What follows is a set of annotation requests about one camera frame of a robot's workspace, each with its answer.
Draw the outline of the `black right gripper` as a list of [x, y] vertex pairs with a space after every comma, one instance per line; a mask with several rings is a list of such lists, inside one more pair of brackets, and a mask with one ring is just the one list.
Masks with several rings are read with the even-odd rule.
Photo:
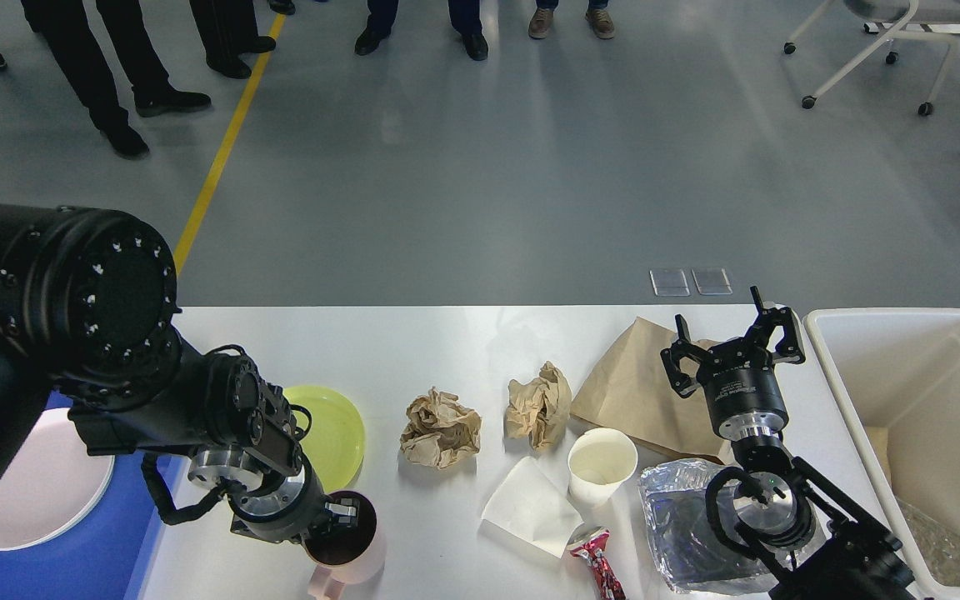
[[[673, 391], [680, 398], [689, 398], [703, 388], [712, 431], [728, 441], [780, 437], [789, 417], [774, 368], [780, 363], [805, 362], [793, 311], [766, 304], [758, 286], [751, 286], [750, 292], [757, 318], [742, 337], [742, 356], [724, 356], [725, 342], [709, 347], [691, 342], [687, 320], [681, 314], [675, 316], [677, 338], [662, 350]], [[696, 376], [682, 370], [685, 358], [697, 364]]]

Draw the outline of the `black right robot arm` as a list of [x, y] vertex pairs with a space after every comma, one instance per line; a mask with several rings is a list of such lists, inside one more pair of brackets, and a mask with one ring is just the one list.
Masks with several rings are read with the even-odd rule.
[[766, 304], [756, 287], [751, 295], [757, 317], [741, 337], [701, 347], [677, 316], [677, 338], [662, 350], [672, 390], [703, 392], [712, 431], [735, 459], [706, 486], [713, 535], [773, 574], [772, 599], [910, 598], [914, 576], [894, 532], [784, 447], [776, 366], [801, 364], [805, 352], [793, 311]]

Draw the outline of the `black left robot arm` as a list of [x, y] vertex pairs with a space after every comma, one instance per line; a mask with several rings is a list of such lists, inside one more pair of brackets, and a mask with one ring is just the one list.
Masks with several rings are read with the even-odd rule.
[[174, 327], [176, 263], [119, 210], [0, 204], [0, 479], [52, 392], [90, 456], [143, 453], [167, 525], [218, 502], [263, 542], [353, 534], [376, 513], [328, 494], [301, 447], [305, 407], [238, 345], [199, 352]]

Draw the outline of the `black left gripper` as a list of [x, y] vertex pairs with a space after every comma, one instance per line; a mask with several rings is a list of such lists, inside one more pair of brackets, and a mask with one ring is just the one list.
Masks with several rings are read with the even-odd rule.
[[228, 502], [230, 532], [267, 543], [301, 544], [353, 532], [361, 512], [355, 497], [328, 497], [308, 460], [270, 493], [232, 495]]

